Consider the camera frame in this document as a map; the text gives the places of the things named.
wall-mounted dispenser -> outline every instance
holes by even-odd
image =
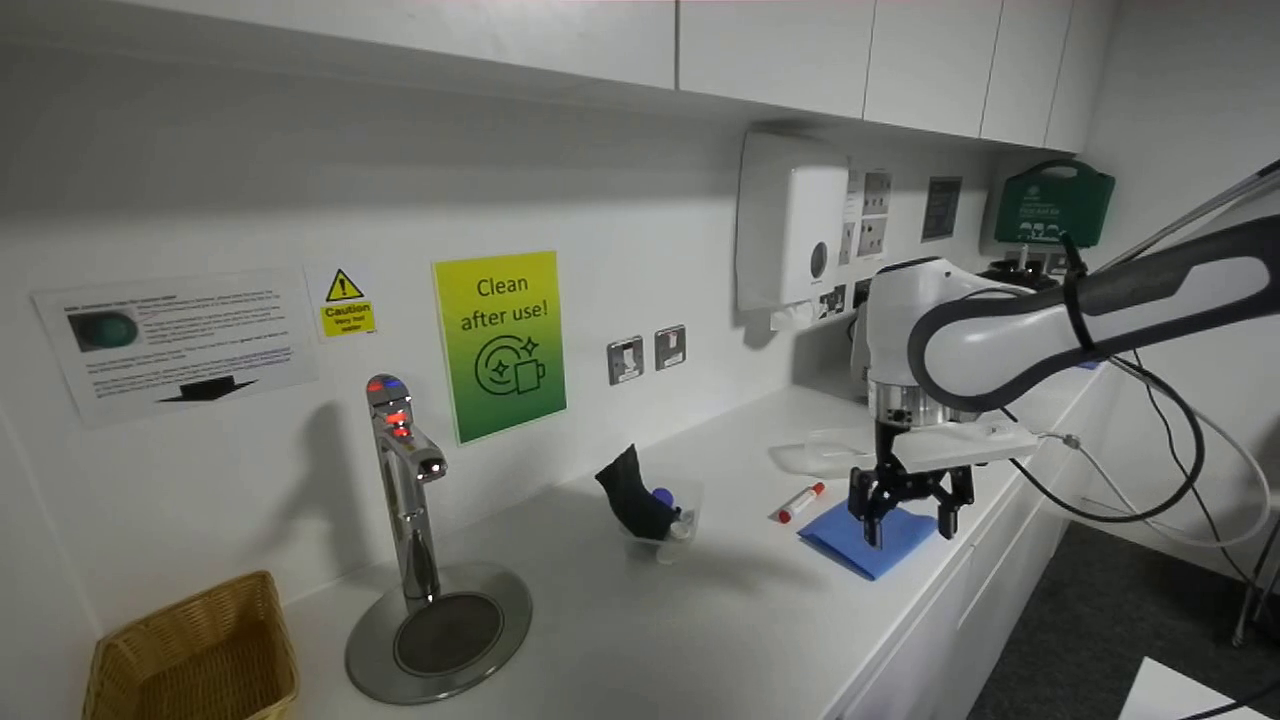
[[[748,133],[736,195],[738,311],[779,311],[835,284],[848,164],[798,138]]]

white countertop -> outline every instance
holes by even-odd
[[[1088,372],[1059,372],[1017,411],[1049,430],[1082,383]],[[796,527],[769,522],[779,499],[805,490],[798,478],[777,474],[769,449],[835,436],[872,449],[868,409],[814,390],[783,390],[642,449],[648,479],[696,478],[703,493],[699,534],[675,565],[652,565],[622,540],[590,478],[565,479],[471,534],[443,535],[443,565],[505,565],[531,594],[531,628],[510,663],[443,706],[375,706],[345,676],[348,633],[390,589],[390,576],[292,604],[301,718],[823,718],[879,662],[879,647],[1010,490],[1008,465],[979,468],[976,505],[959,513],[957,540],[933,535],[886,576],[864,579],[811,553]]]

chrome tap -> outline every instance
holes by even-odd
[[[404,604],[420,609],[439,598],[426,484],[443,478],[443,453],[415,431],[411,395],[400,378],[373,378],[365,400],[388,493]]]

robotic arm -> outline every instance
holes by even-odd
[[[1270,164],[1172,230],[1222,204],[1252,204],[1274,183]],[[885,513],[933,497],[939,534],[952,535],[959,505],[970,499],[970,468],[909,468],[896,441],[926,430],[939,409],[992,411],[1059,367],[1280,311],[1280,208],[1151,256],[1123,256],[1056,291],[992,284],[946,259],[910,259],[872,279],[864,311],[877,468],[851,474],[848,513],[864,522],[868,544],[879,544]]]

